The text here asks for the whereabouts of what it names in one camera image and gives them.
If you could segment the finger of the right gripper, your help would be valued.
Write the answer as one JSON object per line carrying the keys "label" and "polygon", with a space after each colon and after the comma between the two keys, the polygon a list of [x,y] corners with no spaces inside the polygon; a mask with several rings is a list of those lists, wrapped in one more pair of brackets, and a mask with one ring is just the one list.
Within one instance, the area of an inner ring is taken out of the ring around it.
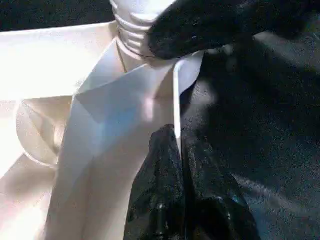
{"label": "finger of the right gripper", "polygon": [[155,57],[171,60],[262,32],[293,35],[319,11],[318,0],[177,0],[148,30],[148,48]]}

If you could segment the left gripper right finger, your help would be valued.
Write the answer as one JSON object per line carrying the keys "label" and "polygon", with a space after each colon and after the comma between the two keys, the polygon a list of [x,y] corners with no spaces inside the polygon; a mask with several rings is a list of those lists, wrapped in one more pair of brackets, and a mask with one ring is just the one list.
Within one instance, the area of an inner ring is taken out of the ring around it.
{"label": "left gripper right finger", "polygon": [[259,240],[257,223],[235,178],[198,131],[181,131],[189,240]]}

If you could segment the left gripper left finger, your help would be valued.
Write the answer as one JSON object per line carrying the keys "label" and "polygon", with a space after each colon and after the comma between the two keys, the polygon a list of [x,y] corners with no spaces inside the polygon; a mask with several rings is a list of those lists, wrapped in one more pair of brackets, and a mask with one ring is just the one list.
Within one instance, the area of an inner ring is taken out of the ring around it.
{"label": "left gripper left finger", "polygon": [[148,150],[131,188],[126,239],[183,240],[186,200],[174,125],[154,132]]}

